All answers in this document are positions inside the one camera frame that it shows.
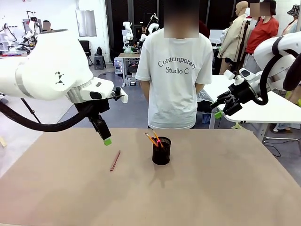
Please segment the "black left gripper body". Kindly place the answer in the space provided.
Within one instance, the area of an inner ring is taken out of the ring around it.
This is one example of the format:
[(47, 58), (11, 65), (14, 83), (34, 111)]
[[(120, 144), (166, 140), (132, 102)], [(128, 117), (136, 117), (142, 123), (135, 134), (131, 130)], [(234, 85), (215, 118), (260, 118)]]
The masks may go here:
[(90, 111), (88, 118), (90, 121), (92, 120), (103, 120), (101, 114), (108, 111), (109, 101), (108, 99), (101, 99), (101, 100), (93, 100), (89, 101), (89, 104), (92, 106), (92, 110)]

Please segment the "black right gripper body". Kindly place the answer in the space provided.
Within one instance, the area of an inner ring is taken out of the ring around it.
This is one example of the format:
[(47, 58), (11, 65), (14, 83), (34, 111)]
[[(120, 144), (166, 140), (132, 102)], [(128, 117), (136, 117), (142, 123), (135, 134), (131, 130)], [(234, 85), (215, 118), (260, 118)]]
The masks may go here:
[(246, 104), (255, 97), (255, 94), (247, 81), (244, 81), (239, 85), (230, 85), (229, 91), (241, 104)]

